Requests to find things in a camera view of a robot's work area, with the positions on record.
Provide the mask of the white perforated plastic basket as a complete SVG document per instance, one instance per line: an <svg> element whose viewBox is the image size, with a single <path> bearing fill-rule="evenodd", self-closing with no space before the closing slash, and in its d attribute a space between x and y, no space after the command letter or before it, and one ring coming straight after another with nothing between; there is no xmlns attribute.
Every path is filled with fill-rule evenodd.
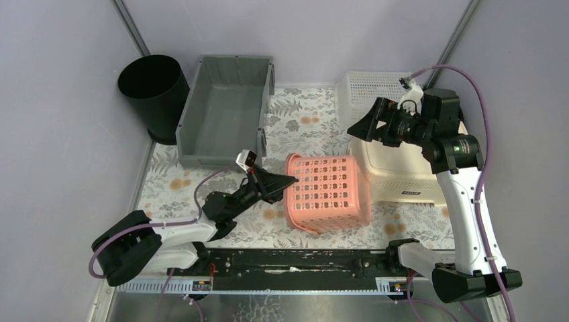
<svg viewBox="0 0 569 322"><path fill-rule="evenodd" d="M398 103L405 94L399 79L408 76L409 72L347 72L334 89L335 116L341 131L362 119L378 97Z"/></svg>

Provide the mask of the pink perforated plastic basket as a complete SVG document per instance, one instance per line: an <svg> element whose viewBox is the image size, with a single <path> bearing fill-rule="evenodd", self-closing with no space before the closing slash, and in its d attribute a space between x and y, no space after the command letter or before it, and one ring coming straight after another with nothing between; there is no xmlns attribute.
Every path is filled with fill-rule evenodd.
<svg viewBox="0 0 569 322"><path fill-rule="evenodd" d="M285 174L298 181L287 188L283 207L287 223L320 235L366 227L372 220L370 188L353 156L287 156Z"/></svg>

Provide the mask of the cream plastic laundry basket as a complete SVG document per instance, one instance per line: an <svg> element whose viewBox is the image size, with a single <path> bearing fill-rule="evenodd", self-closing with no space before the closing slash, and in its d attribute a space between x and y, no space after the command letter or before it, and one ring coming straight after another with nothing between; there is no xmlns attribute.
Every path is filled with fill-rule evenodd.
<svg viewBox="0 0 569 322"><path fill-rule="evenodd" d="M368 179L370 202L426 203L446 206L442 190L430 163L419 146L401 143L398 148L353 138L349 155L355 157Z"/></svg>

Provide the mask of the grey plastic storage bin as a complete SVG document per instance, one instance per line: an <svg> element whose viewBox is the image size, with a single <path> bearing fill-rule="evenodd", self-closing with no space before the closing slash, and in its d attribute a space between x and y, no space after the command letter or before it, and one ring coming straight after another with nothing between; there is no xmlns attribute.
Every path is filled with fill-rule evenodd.
<svg viewBox="0 0 569 322"><path fill-rule="evenodd" d="M271 56L202 55L176 129L184 168L234 164L243 150L266 157L265 119L274 95Z"/></svg>

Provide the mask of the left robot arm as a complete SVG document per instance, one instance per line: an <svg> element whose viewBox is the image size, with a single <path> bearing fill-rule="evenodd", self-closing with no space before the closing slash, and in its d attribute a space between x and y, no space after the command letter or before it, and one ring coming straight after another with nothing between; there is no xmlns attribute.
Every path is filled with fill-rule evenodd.
<svg viewBox="0 0 569 322"><path fill-rule="evenodd" d="M245 174L236 191L212 191L197 203L195 217L155 221L141 209L132 211L92 243L89 274L109 286L125 284L144 271L186 270L201 275L208 267L206 242L223 239L236 227L237 216L260 201L281 201L298 182L294 176L257 165Z"/></svg>

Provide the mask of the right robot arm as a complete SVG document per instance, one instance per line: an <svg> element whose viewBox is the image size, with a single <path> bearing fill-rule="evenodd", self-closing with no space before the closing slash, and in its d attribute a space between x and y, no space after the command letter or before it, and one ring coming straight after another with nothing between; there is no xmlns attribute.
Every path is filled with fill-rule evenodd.
<svg viewBox="0 0 569 322"><path fill-rule="evenodd" d="M392 148L419 146L429 162L450 212L454 259L443 259L416 239L398 239L389 244L384 265L393 276L413 270L430 279L444 303L493 297L523 284L493 235L482 184L484 157L478 140L460 133L461 116L454 91L429 89L418 101L379 97L348 129L355 138Z"/></svg>

